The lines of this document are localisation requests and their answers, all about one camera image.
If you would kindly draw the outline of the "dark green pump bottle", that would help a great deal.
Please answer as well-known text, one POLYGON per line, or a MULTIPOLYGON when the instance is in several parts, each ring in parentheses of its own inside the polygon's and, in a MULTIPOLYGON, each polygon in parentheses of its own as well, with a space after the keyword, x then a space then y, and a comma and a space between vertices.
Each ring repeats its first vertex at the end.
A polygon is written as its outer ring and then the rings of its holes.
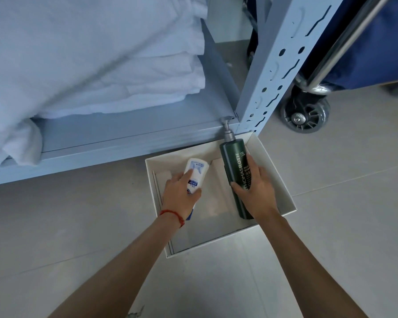
POLYGON ((230 128, 232 117, 221 118, 224 128, 224 142, 220 144, 220 151, 228 182, 237 183, 243 190, 251 186, 251 172, 247 161, 247 149, 244 140, 237 139, 230 128))

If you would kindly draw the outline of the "person's left hand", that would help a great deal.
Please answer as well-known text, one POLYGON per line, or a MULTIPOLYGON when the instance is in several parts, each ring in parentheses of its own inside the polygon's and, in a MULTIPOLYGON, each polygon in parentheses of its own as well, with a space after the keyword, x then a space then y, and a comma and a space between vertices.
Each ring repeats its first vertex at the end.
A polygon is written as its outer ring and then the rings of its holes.
POLYGON ((198 200, 189 200, 187 197, 187 183, 193 170, 187 173, 178 173, 167 180, 163 194, 163 210, 177 213, 186 220, 198 200))

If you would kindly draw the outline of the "black caster wheel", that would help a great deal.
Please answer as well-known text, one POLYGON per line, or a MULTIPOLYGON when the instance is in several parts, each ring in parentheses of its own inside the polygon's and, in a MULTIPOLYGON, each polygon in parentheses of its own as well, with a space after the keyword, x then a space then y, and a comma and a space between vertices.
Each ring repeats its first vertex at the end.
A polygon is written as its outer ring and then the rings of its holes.
POLYGON ((258 47, 258 33, 257 31, 255 31, 255 29, 253 29, 246 53, 248 69, 250 69, 257 47, 258 47))

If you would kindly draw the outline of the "person's right forearm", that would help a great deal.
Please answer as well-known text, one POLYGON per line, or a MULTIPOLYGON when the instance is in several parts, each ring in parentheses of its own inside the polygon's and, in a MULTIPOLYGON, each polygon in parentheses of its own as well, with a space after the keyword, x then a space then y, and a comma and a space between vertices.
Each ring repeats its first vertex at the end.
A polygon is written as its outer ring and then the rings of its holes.
POLYGON ((369 318, 318 262, 278 210, 255 212, 304 318, 369 318))

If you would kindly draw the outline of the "grey caster wheel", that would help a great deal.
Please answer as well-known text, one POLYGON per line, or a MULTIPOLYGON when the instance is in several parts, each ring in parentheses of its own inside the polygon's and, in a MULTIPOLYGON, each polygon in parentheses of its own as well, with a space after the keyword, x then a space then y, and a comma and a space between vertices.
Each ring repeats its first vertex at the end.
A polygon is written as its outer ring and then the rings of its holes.
POLYGON ((315 133, 323 128, 330 114, 326 96, 305 91, 292 91, 291 96, 282 101, 281 121, 296 133, 315 133))

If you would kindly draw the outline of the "chrome cart frame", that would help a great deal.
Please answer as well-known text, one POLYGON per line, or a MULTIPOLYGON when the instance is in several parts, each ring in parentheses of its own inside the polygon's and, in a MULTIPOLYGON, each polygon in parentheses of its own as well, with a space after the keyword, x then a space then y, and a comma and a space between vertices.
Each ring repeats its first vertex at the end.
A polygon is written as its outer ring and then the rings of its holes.
POLYGON ((306 78, 302 71, 298 72, 294 79, 295 86, 303 92, 318 96, 326 96, 331 92, 341 90, 341 86, 326 82, 324 79, 388 1, 366 0, 309 77, 306 78))

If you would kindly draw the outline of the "stack of white folded towels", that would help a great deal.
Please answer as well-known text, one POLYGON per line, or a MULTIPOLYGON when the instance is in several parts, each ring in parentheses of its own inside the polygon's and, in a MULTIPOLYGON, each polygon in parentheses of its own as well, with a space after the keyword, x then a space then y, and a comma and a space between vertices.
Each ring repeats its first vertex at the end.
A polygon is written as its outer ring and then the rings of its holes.
POLYGON ((37 165, 33 118, 119 113, 205 88, 206 0, 0 0, 0 164, 37 165))

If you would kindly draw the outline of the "person's right hand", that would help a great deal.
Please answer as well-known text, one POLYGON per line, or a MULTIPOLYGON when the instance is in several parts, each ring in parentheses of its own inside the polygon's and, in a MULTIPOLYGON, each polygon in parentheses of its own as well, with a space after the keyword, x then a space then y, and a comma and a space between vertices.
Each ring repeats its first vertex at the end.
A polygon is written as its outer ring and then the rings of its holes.
POLYGON ((276 195, 270 177, 264 167, 256 164, 250 154, 246 154, 251 172, 249 197, 240 197, 247 211, 258 223, 280 217, 276 195))

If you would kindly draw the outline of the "white cardboard box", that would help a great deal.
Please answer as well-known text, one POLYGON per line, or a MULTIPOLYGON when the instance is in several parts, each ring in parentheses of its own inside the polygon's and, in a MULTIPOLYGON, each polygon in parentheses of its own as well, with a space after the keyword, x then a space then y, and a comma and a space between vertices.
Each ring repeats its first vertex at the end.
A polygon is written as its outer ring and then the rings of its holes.
POLYGON ((164 248, 167 258, 235 235, 257 225, 255 220, 239 217, 222 161, 219 145, 213 141, 145 160, 156 215, 163 210, 162 196, 166 181, 182 171, 190 158, 210 164, 202 184, 202 196, 187 220, 164 248))

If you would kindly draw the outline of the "dark blue cart bag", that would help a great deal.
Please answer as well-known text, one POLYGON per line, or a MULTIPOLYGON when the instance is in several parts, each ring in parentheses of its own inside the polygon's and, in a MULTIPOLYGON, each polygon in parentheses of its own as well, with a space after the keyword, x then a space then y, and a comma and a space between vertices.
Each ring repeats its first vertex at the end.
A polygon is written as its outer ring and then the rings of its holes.
MULTIPOLYGON (((322 35, 333 45, 366 0, 344 0, 322 35)), ((324 79, 342 89, 398 81, 398 0, 389 0, 324 79)))

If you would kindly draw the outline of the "white tube with blue print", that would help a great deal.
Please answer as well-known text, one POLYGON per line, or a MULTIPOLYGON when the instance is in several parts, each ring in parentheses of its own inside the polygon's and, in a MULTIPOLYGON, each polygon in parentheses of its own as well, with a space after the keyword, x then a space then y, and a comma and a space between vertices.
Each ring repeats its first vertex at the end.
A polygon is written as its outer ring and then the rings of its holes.
POLYGON ((197 189, 202 188, 208 169, 209 164, 202 159, 190 158, 187 161, 184 173, 187 173, 189 170, 193 170, 187 183, 188 194, 193 194, 197 189))

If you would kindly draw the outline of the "light grey metal shelf rack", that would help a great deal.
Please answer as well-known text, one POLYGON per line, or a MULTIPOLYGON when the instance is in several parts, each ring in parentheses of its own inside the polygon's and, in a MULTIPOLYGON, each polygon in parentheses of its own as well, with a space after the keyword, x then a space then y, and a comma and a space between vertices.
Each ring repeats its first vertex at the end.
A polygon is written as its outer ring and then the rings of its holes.
POLYGON ((249 71, 241 94, 202 21, 203 90, 131 112, 39 119, 39 165, 18 166, 7 159, 0 166, 0 184, 211 142, 222 137, 219 119, 226 115, 233 118, 236 134, 258 135, 342 1, 275 0, 264 24, 260 61, 249 71))

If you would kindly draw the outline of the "person's left forearm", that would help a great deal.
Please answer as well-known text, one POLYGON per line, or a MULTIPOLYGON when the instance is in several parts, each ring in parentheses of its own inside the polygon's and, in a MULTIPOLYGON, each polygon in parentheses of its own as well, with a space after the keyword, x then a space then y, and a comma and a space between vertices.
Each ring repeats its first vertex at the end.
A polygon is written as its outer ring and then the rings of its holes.
POLYGON ((183 223, 177 213, 164 210, 48 318, 126 318, 149 272, 183 223))

